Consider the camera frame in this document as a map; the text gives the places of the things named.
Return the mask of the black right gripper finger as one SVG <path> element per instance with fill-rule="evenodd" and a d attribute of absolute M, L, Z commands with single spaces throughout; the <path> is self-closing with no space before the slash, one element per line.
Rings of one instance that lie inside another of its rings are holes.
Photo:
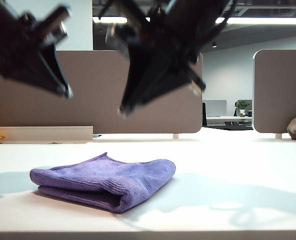
<path fill-rule="evenodd" d="M 147 105 L 156 98 L 166 95 L 188 83 L 189 77 L 183 71 L 167 72 L 150 85 L 141 83 L 140 87 L 143 87 L 143 89 L 139 90 L 137 94 L 132 94 L 127 102 L 127 114 L 132 114 L 135 110 Z"/>
<path fill-rule="evenodd" d="M 142 48 L 128 48 L 129 70 L 127 83 L 119 107 L 121 115 L 130 115 L 141 105 L 144 96 L 144 74 L 151 55 Z"/>

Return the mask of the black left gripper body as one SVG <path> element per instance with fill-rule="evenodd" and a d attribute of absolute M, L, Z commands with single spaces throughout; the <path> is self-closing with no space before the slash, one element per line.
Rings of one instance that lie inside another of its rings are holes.
<path fill-rule="evenodd" d="M 63 21 L 70 16 L 65 5 L 57 6 L 45 19 L 26 11 L 17 15 L 9 5 L 0 5 L 0 80 L 19 59 L 41 57 L 41 50 L 67 36 Z"/>

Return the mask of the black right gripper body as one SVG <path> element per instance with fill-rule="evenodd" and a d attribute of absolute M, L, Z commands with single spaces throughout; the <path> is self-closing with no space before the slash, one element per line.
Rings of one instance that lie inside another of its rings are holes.
<path fill-rule="evenodd" d="M 112 5 L 127 19 L 113 24 L 112 45 L 128 59 L 128 48 L 141 48 L 151 55 L 144 84 L 150 86 L 166 73 L 183 71 L 198 94 L 206 89 L 190 66 L 199 61 L 207 42 L 205 0 L 157 0 L 147 13 L 133 0 L 114 0 Z"/>

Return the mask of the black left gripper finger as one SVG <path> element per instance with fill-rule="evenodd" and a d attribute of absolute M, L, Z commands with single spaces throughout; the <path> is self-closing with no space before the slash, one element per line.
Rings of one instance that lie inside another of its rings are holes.
<path fill-rule="evenodd" d="M 48 91 L 45 84 L 46 80 L 48 80 L 47 69 L 42 56 L 19 59 L 9 69 L 3 72 L 2 76 L 6 79 L 15 80 Z"/>
<path fill-rule="evenodd" d="M 47 69 L 48 80 L 45 81 L 46 89 L 59 96 L 72 98 L 73 91 L 59 65 L 55 45 L 45 45 L 40 53 Z"/>

